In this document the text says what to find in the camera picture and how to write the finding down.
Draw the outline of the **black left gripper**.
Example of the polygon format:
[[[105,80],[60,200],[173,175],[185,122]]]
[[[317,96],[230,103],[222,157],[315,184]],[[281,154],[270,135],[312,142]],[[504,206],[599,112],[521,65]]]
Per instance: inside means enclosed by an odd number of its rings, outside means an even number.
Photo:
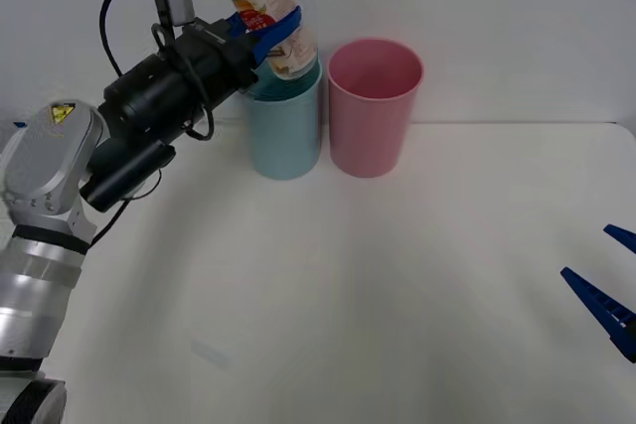
[[[190,62],[205,92],[206,102],[224,102],[237,91],[258,82],[255,73],[270,51],[299,27],[302,9],[297,6],[275,24],[251,31],[239,13],[213,24],[197,18],[184,26],[175,48]]]

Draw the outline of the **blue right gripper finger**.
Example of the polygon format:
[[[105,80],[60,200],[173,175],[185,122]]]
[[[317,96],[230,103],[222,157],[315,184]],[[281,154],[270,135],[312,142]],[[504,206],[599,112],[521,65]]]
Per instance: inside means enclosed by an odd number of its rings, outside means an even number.
[[[620,353],[635,362],[635,313],[565,267],[560,276],[607,333]]]
[[[608,224],[603,231],[630,251],[636,251],[636,234],[632,231]]]

